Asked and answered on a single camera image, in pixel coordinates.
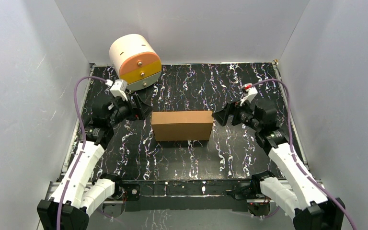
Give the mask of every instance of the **cardboard box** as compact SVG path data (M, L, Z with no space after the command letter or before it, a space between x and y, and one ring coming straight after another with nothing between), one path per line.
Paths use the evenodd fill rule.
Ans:
M153 112L151 126L156 141L209 140L212 111Z

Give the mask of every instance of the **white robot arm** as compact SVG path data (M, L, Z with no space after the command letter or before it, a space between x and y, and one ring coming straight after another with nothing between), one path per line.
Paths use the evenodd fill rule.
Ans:
M312 175L291 152L288 136L276 124L275 105L270 100L259 99L254 101L252 108L257 90L252 84L245 84L242 92L242 99L227 103L223 110L212 116L224 126L229 115L233 115L233 126L243 123L254 129L257 143L276 163L292 188L292 191L288 190L273 173L266 171L252 176L252 193L274 200L291 217L297 230L340 230L343 212L309 180Z
M56 229L57 210L61 207L61 226L64 229L86 229L88 218L108 197L121 197L122 178L101 175L94 186L85 192L91 173L102 157L111 138L113 127L123 120L144 120L151 107L133 94L134 104L125 94L126 81L106 82L114 96L108 103L92 108L92 117L84 125L85 143L79 143L74 159L60 185L48 200L41 200L37 212L45 230Z

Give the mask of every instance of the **black marbled floor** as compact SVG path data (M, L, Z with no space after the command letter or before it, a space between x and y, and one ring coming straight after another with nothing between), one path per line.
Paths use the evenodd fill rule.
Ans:
M95 67L93 76L115 80L112 67ZM157 83L138 91L153 111L191 111L222 109L226 102L241 98L241 86L275 78L271 63L166 65ZM278 109L278 122L287 130L287 110L279 87L267 83L259 89L258 98L273 100ZM110 97L109 88L91 81L83 109L83 118L91 114L94 103ZM271 170L281 177L254 140L254 131L238 125L221 127L214 123L210 140L156 142L146 121L124 121L115 127L103 157L92 174L117 173L124 180L188 180L250 178L254 173Z

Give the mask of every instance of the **gray wall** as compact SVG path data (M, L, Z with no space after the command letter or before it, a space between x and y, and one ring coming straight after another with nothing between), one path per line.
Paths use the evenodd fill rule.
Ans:
M311 0L280 71L313 174L368 229L368 1Z
M53 0L0 1L0 230L37 227L76 124L74 83L88 69Z
M88 61L111 64L121 36L143 35L163 63L280 58L309 0L56 0Z

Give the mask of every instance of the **yellow stripe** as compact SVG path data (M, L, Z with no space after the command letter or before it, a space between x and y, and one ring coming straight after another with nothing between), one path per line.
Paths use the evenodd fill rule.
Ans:
M158 73L160 71L161 71L161 61L158 60L156 62L143 66L129 73L122 74L121 76L119 76L119 78L127 81L127 84L129 85L136 81L149 77L155 73Z

